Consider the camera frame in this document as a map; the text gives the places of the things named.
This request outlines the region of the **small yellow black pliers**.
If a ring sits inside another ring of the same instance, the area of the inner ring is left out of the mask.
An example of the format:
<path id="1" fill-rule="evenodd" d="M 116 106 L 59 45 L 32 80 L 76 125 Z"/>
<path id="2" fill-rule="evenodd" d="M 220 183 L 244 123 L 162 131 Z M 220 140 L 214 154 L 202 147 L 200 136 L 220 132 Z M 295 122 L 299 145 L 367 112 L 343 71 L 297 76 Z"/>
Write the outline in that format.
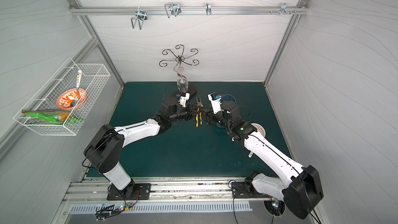
<path id="1" fill-rule="evenodd" d="M 196 97 L 197 101 L 197 106 L 198 107 L 203 107 L 202 101 L 200 97 Z M 200 112 L 200 109 L 197 109 L 197 114 L 195 117 L 195 127 L 198 128 L 200 125 L 202 125 L 202 112 Z"/>

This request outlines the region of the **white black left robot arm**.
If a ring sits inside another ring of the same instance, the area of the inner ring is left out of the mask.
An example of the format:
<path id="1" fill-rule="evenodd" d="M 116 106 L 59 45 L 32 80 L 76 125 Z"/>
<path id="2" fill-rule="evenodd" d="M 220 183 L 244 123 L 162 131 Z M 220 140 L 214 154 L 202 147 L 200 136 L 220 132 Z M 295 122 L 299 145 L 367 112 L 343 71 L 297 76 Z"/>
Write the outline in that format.
<path id="1" fill-rule="evenodd" d="M 84 150 L 89 160 L 120 193 L 135 191 L 135 182 L 119 162 L 123 148 L 133 142 L 166 132 L 174 121 L 188 121 L 194 117 L 197 106 L 187 102 L 187 97 L 169 98 L 162 103 L 162 110 L 155 116 L 131 125 L 102 126 Z"/>

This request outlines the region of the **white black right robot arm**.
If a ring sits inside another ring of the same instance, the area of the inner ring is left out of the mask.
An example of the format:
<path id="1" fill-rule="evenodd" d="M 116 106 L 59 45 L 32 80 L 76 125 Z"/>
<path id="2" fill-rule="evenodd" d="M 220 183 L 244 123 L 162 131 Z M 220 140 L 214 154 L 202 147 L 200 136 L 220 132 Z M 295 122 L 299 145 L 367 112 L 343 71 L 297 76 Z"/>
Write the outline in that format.
<path id="1" fill-rule="evenodd" d="M 283 201 L 299 219 L 310 215 L 324 197 L 319 172 L 313 166 L 304 167 L 272 145 L 252 123 L 242 119 L 233 101 L 222 102 L 212 95 L 209 100 L 211 110 L 204 113 L 206 121 L 223 125 L 234 142 L 259 157 L 278 176 L 274 179 L 252 173 L 246 179 L 248 191 Z"/>

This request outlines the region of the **teal plastic storage box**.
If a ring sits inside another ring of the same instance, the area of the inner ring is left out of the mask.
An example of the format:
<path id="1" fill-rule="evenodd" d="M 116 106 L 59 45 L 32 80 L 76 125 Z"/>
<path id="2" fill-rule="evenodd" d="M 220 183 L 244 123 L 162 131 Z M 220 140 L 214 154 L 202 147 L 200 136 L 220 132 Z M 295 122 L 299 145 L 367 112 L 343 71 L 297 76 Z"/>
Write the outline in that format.
<path id="1" fill-rule="evenodd" d="M 222 103 L 223 102 L 229 102 L 229 101 L 231 101 L 231 102 L 233 102 L 234 103 L 234 107 L 236 108 L 235 110 L 233 110 L 233 113 L 235 114 L 233 117 L 234 117 L 234 119 L 233 119 L 233 122 L 234 122 L 234 124 L 236 125 L 238 122 L 240 122 L 241 121 L 241 116 L 240 116 L 240 113 L 239 113 L 239 111 L 238 111 L 238 106 L 237 106 L 237 100 L 236 100 L 236 98 L 233 96 L 233 95 L 230 95 L 230 94 L 220 94 L 220 95 L 218 95 L 218 96 L 220 96 L 219 98 L 220 98 L 220 107 L 222 107 Z M 223 111 L 224 111 L 224 109 L 223 108 L 221 108 L 221 112 L 219 112 L 219 113 L 217 113 L 217 115 L 221 115 L 221 117 L 223 118 L 223 116 L 225 115 L 224 113 L 223 113 Z M 216 125 L 216 127 L 218 127 L 218 128 L 225 128 L 225 126 L 224 126 L 224 124 L 222 123 L 223 122 L 223 120 L 220 120 L 220 121 L 218 121 L 215 125 Z"/>

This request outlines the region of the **clear wine glass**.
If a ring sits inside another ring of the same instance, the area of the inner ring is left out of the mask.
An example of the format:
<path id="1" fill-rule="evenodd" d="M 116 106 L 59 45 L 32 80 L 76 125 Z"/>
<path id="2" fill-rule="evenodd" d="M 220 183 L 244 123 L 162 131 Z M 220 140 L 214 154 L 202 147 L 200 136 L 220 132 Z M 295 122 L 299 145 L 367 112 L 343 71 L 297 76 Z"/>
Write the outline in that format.
<path id="1" fill-rule="evenodd" d="M 184 76 L 180 76 L 177 80 L 177 86 L 180 92 L 186 93 L 189 89 L 189 82 L 187 78 Z"/>

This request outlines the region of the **white patterned ceramic bowl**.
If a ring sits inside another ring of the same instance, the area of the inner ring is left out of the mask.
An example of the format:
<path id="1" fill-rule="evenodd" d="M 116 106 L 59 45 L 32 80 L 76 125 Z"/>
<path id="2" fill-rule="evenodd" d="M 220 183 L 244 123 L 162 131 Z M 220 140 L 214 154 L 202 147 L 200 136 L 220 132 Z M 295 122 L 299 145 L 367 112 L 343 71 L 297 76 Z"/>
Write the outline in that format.
<path id="1" fill-rule="evenodd" d="M 266 130 L 264 129 L 263 126 L 261 126 L 258 123 L 252 123 L 251 124 L 253 127 L 256 128 L 257 132 L 259 132 L 263 137 L 266 137 Z"/>

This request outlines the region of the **metal hook clamp middle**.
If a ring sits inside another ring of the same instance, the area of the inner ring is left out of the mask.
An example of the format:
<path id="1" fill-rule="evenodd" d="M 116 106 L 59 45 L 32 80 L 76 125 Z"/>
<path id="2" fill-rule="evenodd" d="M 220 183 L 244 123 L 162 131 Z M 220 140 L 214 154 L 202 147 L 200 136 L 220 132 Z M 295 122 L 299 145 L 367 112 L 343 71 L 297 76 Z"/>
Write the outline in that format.
<path id="1" fill-rule="evenodd" d="M 178 3 L 166 3 L 164 9 L 168 18 L 171 16 L 177 17 L 181 13 L 181 8 Z"/>

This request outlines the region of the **metal hook clamp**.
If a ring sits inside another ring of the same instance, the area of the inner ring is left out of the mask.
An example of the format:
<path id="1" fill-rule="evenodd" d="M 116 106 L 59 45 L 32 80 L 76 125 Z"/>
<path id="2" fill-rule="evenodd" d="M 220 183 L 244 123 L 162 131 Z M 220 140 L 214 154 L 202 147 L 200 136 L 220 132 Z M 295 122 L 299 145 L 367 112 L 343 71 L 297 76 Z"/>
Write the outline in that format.
<path id="1" fill-rule="evenodd" d="M 286 3 L 282 3 L 278 10 L 276 10 L 276 11 L 270 10 L 269 12 L 271 14 L 278 14 L 278 15 L 296 15 L 297 14 L 296 10 L 289 10 Z"/>
<path id="2" fill-rule="evenodd" d="M 131 18 L 132 28 L 143 28 L 144 22 L 148 19 L 147 13 L 141 9 L 135 12 L 135 17 Z"/>
<path id="3" fill-rule="evenodd" d="M 168 18 L 171 16 L 177 17 L 181 13 L 181 8 L 178 3 L 166 3 L 164 9 Z"/>

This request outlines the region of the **metal hook small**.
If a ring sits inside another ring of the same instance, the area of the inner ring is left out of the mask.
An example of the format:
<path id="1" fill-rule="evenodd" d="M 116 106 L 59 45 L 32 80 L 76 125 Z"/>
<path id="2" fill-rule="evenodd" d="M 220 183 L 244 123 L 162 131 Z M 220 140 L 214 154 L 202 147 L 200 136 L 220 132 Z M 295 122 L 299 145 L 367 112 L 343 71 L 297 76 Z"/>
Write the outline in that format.
<path id="1" fill-rule="evenodd" d="M 206 3 L 205 4 L 205 9 L 206 9 L 206 15 L 210 16 L 211 15 L 211 4 L 210 3 Z"/>

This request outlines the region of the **spoon in basket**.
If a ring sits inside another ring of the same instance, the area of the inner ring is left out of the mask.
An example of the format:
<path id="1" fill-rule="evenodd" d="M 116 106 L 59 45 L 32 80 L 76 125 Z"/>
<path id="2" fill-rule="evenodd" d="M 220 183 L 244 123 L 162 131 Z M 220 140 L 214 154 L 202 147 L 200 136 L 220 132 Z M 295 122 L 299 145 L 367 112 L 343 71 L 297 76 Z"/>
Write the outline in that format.
<path id="1" fill-rule="evenodd" d="M 74 108 L 79 101 L 79 87 L 80 87 L 82 74 L 83 74 L 82 70 L 78 70 L 77 79 L 76 79 L 76 94 L 70 104 L 70 107 L 72 108 Z"/>

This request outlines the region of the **metal hook clamp left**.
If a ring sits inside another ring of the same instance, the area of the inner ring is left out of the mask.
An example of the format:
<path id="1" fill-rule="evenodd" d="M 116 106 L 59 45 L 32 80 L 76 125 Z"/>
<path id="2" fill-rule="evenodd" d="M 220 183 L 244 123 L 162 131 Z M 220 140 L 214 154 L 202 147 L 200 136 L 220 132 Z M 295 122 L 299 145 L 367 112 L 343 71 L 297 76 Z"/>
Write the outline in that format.
<path id="1" fill-rule="evenodd" d="M 144 22 L 148 19 L 147 13 L 141 9 L 135 12 L 135 17 L 131 18 L 132 28 L 143 28 Z"/>

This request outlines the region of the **orange patterned plate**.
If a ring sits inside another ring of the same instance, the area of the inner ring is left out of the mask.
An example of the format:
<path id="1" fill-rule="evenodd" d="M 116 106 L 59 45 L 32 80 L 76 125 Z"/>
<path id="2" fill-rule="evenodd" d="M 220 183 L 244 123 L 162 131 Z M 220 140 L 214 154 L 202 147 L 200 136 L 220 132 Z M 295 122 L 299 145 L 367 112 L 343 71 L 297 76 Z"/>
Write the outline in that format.
<path id="1" fill-rule="evenodd" d="M 56 101 L 57 108 L 66 111 L 73 110 L 74 108 L 70 107 L 70 104 L 75 94 L 76 94 L 76 89 L 70 89 L 62 93 Z M 76 104 L 75 108 L 79 109 L 80 107 L 82 107 L 86 101 L 86 98 L 87 98 L 86 91 L 84 89 L 79 89 L 79 101 Z"/>

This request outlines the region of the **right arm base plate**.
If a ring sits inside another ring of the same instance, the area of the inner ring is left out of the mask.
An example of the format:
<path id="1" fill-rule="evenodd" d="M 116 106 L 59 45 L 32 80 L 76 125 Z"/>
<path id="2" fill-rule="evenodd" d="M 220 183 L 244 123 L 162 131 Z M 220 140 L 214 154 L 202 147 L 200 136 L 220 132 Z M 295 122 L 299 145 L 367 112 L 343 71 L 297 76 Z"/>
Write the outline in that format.
<path id="1" fill-rule="evenodd" d="M 273 197 L 267 195 L 267 194 L 261 194 L 258 193 L 249 183 L 243 182 L 243 181 L 235 181 L 235 180 L 230 180 L 228 182 L 228 187 L 231 189 L 232 192 L 232 197 L 234 199 L 260 199 L 260 198 L 266 198 L 266 199 L 273 199 Z"/>

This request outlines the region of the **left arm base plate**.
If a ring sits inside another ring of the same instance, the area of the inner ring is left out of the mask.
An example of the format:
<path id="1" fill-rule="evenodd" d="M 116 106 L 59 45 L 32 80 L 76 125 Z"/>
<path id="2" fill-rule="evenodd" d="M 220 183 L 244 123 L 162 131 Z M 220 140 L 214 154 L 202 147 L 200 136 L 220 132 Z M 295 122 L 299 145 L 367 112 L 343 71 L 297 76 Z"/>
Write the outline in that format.
<path id="1" fill-rule="evenodd" d="M 119 190 L 113 184 L 108 188 L 108 201 L 149 200 L 152 184 L 129 184 L 125 189 Z"/>

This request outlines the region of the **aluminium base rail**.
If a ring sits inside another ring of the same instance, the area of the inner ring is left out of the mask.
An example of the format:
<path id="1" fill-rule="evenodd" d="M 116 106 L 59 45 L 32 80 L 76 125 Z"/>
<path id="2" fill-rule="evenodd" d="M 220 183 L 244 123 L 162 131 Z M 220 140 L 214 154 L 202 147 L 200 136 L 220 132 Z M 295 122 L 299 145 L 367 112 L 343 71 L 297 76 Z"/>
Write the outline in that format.
<path id="1" fill-rule="evenodd" d="M 138 184 L 149 183 L 150 202 L 230 201 L 230 180 L 244 181 L 243 177 L 135 177 Z M 105 203 L 109 181 L 103 177 L 87 177 L 71 183 L 62 199 L 63 204 Z"/>

